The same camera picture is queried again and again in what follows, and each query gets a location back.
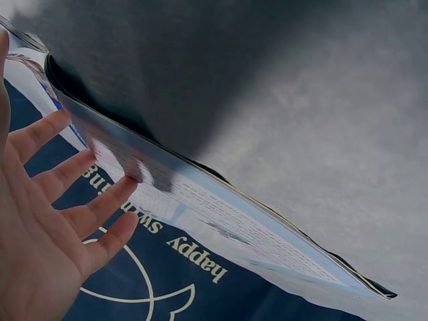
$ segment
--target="gray surface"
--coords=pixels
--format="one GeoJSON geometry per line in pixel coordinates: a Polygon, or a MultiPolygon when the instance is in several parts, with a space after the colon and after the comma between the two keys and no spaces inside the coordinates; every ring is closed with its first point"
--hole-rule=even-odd
{"type": "Polygon", "coordinates": [[[369,320],[425,320],[427,12],[418,0],[63,0],[15,22],[107,109],[141,114],[163,144],[399,297],[291,292],[369,320]]]}

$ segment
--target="finger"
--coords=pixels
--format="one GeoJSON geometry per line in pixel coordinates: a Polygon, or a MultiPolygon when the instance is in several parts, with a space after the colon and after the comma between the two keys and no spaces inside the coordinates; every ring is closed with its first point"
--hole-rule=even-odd
{"type": "Polygon", "coordinates": [[[46,199],[53,203],[73,184],[88,168],[94,164],[96,158],[91,150],[83,150],[70,157],[50,171],[33,177],[46,199]]]}
{"type": "Polygon", "coordinates": [[[0,158],[5,148],[10,121],[9,97],[3,79],[8,51],[9,36],[5,30],[0,30],[0,158]]]}
{"type": "Polygon", "coordinates": [[[66,112],[58,110],[33,124],[9,134],[8,141],[15,147],[19,159],[25,164],[44,144],[70,124],[66,112]]]}
{"type": "Polygon", "coordinates": [[[128,200],[137,185],[134,179],[123,177],[87,205],[65,209],[61,213],[83,239],[103,225],[128,200]]]}
{"type": "Polygon", "coordinates": [[[127,212],[97,242],[85,245],[91,258],[90,271],[85,278],[104,267],[128,243],[137,224],[137,214],[127,212]]]}

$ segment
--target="magazine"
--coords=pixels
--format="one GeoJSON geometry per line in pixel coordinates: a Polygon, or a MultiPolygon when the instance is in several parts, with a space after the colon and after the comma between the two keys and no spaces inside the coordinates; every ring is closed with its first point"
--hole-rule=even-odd
{"type": "MultiPolygon", "coordinates": [[[[26,50],[12,52],[8,59],[29,68],[52,106],[70,114],[68,135],[78,142],[73,144],[76,148],[93,150],[98,165],[113,181],[127,174],[139,182],[128,208],[141,214],[141,219],[152,217],[178,227],[210,250],[283,289],[290,280],[299,280],[355,297],[397,296],[222,177],[83,103],[52,56],[43,53],[43,66],[40,58],[35,61],[26,50]]],[[[100,193],[108,187],[105,185],[100,193]]],[[[169,245],[211,272],[213,282],[227,273],[205,259],[204,251],[188,243],[186,237],[169,245]]]]}

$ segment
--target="navy blue bag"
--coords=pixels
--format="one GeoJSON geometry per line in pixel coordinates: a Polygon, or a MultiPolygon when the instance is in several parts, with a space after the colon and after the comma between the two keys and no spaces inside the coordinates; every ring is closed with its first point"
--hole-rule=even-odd
{"type": "MultiPolygon", "coordinates": [[[[39,112],[7,83],[11,101],[11,130],[40,118],[39,112]]],[[[48,170],[76,153],[57,136],[27,164],[29,176],[48,170]]],[[[92,167],[53,205],[63,209],[87,203],[112,181],[92,167]]],[[[104,226],[108,228],[123,210],[104,226]]],[[[103,233],[97,231],[91,239],[103,233]]],[[[129,244],[84,284],[64,320],[362,320],[338,310],[308,303],[239,267],[199,244],[227,273],[213,275],[174,249],[174,241],[193,240],[185,232],[141,217],[129,244]]]]}

